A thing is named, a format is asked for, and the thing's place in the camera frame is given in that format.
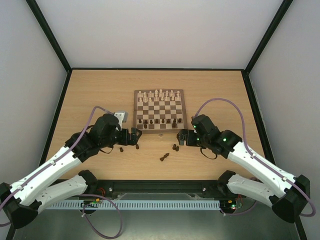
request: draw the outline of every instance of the chessboard frame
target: chessboard frame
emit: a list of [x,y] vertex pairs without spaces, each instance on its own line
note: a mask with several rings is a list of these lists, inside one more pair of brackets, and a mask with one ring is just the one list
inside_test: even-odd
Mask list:
[[[139,89],[134,91],[134,102],[133,102],[133,127],[137,128],[137,107],[138,107],[138,93],[139,91],[146,92],[147,95],[150,91],[154,92],[156,89]],[[173,90],[173,92],[180,91],[180,102],[182,106],[182,123],[183,128],[171,128],[171,129],[140,129],[143,134],[177,134],[181,129],[187,129],[188,128],[188,119],[187,119],[187,111],[186,111],[186,102],[185,102],[185,93],[183,89],[162,89],[162,92],[165,93],[168,91],[169,93]]]

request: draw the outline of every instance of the gray wall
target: gray wall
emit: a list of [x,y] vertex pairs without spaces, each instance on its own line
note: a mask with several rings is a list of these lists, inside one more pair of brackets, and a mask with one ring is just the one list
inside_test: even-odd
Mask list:
[[[39,164],[66,72],[26,1],[0,7],[0,183]],[[0,212],[0,223],[8,219]],[[9,227],[0,228],[5,239]]]
[[[319,10],[318,0],[293,1],[250,74],[276,163],[310,179],[311,199],[318,206]],[[320,213],[301,220],[308,239],[319,239]]]
[[282,0],[37,0],[72,67],[245,68]]

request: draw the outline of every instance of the black metal frame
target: black metal frame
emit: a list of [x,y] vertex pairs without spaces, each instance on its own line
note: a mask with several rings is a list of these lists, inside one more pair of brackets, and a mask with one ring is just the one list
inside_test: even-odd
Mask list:
[[[256,127],[258,130],[259,138],[261,141],[261,145],[263,148],[264,155],[266,159],[270,162],[275,164],[275,160],[272,154],[272,150],[270,147],[270,143],[268,140],[268,136],[266,133],[266,129],[264,126],[264,122],[259,110],[259,106],[256,100],[256,96],[249,78],[249,73],[253,69],[254,65],[258,61],[260,55],[262,54],[263,50],[265,49],[266,45],[268,44],[270,38],[272,37],[273,33],[277,29],[279,23],[281,22],[282,18],[284,17],[285,13],[287,12],[288,8],[290,7],[293,0],[283,0],[281,6],[279,7],[278,11],[276,12],[272,22],[270,23],[267,31],[265,32],[263,38],[261,39],[257,49],[255,50],[252,58],[250,59],[247,67],[245,69],[221,69],[221,68],[131,68],[131,67],[121,67],[121,68],[103,68],[103,67],[75,67],[71,68],[69,65],[63,51],[61,50],[53,32],[51,31],[44,15],[42,14],[37,2],[35,0],[26,0],[30,9],[32,10],[35,18],[37,19],[38,23],[40,24],[43,32],[47,36],[49,42],[51,43],[54,51],[56,52],[58,58],[60,59],[62,65],[64,66],[67,76],[65,79],[65,83],[60,95],[60,99],[58,102],[58,106],[56,108],[54,118],[51,124],[51,128],[48,134],[47,141],[45,143],[45,147],[42,153],[42,157],[40,160],[40,165],[46,161],[48,151],[50,148],[50,144],[53,138],[53,134],[58,122],[59,114],[62,108],[62,104],[67,92],[68,84],[70,81],[70,77],[73,70],[145,70],[145,71],[241,71],[243,82],[245,85],[245,89],[248,95],[248,99],[250,102],[250,106],[252,109],[253,117],[256,123]],[[193,194],[200,194],[203,197],[215,197],[216,199],[225,200],[224,196],[219,195],[219,192],[210,189],[209,186],[215,185],[216,180],[182,180],[182,181],[156,181],[156,180],[99,180],[99,186],[103,186],[104,189],[112,188],[112,193],[107,192],[109,197],[112,197],[114,194],[117,193],[193,193]],[[306,240],[306,233],[304,231],[303,225],[301,223],[300,218],[296,220],[296,228],[301,240]],[[6,240],[12,240],[14,237],[15,230],[11,226],[9,233],[6,237]]]

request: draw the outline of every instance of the wooden tabletop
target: wooden tabletop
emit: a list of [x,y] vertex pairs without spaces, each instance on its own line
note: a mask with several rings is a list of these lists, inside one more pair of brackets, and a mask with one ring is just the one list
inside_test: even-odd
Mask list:
[[[191,117],[208,99],[233,101],[244,115],[248,144],[263,156],[240,71],[73,70],[47,159],[73,133],[83,129],[94,106],[111,112],[127,111],[128,120],[122,127],[130,129],[133,126],[134,91],[138,89],[183,89],[189,129],[192,129]],[[104,112],[98,109],[91,124],[102,114]],[[209,116],[220,131],[229,129],[242,137],[240,116],[230,104],[210,102],[201,114]],[[178,152],[172,150],[173,144],[178,144],[176,134],[143,134],[138,144],[138,150],[134,146],[123,146],[124,152],[120,152],[121,146],[115,145],[111,154],[100,152],[61,179],[72,178],[86,169],[104,180],[215,180],[226,170],[247,178],[252,176],[221,156],[216,160],[207,159],[198,147],[180,146]],[[169,157],[160,161],[165,153],[170,153]],[[214,156],[208,150],[204,153]]]

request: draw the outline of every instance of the chessboard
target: chessboard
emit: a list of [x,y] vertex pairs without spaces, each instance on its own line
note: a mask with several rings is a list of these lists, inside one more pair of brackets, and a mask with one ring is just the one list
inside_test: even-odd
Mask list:
[[134,91],[133,126],[144,134],[178,133],[187,129],[182,89]]

